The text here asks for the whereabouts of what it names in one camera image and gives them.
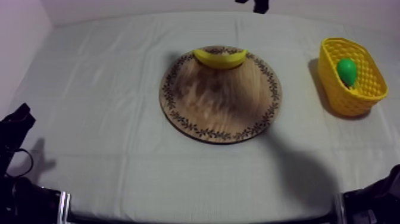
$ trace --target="green egg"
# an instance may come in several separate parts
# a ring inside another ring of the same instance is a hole
[[[340,79],[348,85],[354,86],[355,80],[357,79],[357,66],[354,61],[349,58],[341,59],[337,64],[337,73]]]

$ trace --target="yellow basket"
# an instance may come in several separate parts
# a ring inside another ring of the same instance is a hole
[[[336,71],[343,58],[350,58],[357,65],[357,79],[351,88],[343,84]],[[332,109],[345,116],[364,114],[388,95],[388,86],[368,51],[344,38],[322,41],[318,73]]]

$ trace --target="wood grain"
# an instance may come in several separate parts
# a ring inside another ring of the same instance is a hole
[[[213,54],[241,49],[208,46]],[[179,131],[215,144],[245,141],[276,118],[282,98],[278,78],[262,59],[251,54],[230,70],[211,69],[191,52],[165,73],[160,86],[161,108]]]

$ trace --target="yellow banana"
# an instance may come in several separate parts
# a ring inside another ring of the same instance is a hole
[[[210,54],[202,49],[193,50],[193,54],[201,63],[213,69],[232,69],[239,66],[246,60],[246,53],[245,49],[229,55]]]

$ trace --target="white tablecloth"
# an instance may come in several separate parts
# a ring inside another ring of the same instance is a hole
[[[313,74],[328,36],[367,47],[389,85],[388,98],[363,119],[341,119],[323,106]],[[158,102],[165,70],[207,45],[246,48],[276,72],[283,101],[267,134],[210,145],[166,120]],[[192,223],[293,219],[325,214],[329,196],[365,187],[400,162],[399,72],[400,38],[372,30],[273,14],[140,15],[55,29],[10,112],[23,102],[32,108],[37,122],[23,145],[36,153],[31,178],[72,193],[76,213]],[[13,166],[23,161],[16,156]]]

